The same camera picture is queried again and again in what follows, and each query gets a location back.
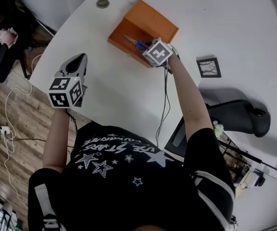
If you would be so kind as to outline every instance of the white table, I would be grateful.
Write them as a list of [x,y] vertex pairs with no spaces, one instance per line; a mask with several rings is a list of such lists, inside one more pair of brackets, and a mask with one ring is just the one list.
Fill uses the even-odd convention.
[[[153,143],[164,105],[164,69],[148,69],[107,42],[108,36],[132,7],[124,0],[109,0],[106,9],[97,0],[85,0],[54,36],[30,79],[47,92],[51,79],[70,57],[88,56],[85,85],[88,86],[81,108],[75,111],[102,124],[125,128]],[[200,74],[196,59],[182,44],[182,35],[172,42],[196,85]],[[164,148],[182,117],[173,76],[168,77],[171,111],[159,137]]]

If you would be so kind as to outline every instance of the white sleeve stripe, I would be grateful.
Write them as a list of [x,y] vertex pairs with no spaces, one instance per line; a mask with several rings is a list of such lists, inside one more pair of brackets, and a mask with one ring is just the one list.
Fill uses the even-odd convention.
[[213,212],[213,214],[216,216],[216,218],[220,221],[224,229],[226,230],[228,228],[228,222],[226,221],[225,217],[221,213],[221,211],[215,206],[215,204],[206,196],[204,195],[200,190],[198,190],[198,195],[201,197],[201,199],[208,205],[210,210]]
[[224,181],[220,180],[219,178],[215,177],[214,175],[212,175],[212,174],[210,174],[206,171],[198,170],[198,171],[195,172],[195,174],[198,175],[198,176],[203,176],[203,177],[207,178],[208,180],[211,180],[215,184],[223,187],[228,192],[228,194],[230,195],[232,201],[234,202],[235,194],[234,194],[233,190]]

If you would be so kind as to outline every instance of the chair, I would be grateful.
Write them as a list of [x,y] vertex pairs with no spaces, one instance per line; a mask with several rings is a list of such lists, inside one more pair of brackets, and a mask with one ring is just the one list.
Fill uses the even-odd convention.
[[30,75],[27,74],[25,67],[24,49],[32,45],[31,33],[38,24],[28,10],[19,10],[14,0],[0,0],[0,13],[5,16],[0,23],[0,30],[12,27],[18,34],[17,42],[10,49],[6,44],[0,44],[0,82],[5,81],[16,60],[21,63],[24,77],[29,79]]
[[[270,129],[271,116],[268,112],[255,109],[249,101],[234,100],[213,106],[207,105],[210,119],[223,124],[224,130],[254,134],[260,138]],[[186,130],[181,118],[165,149],[184,157],[187,149]]]

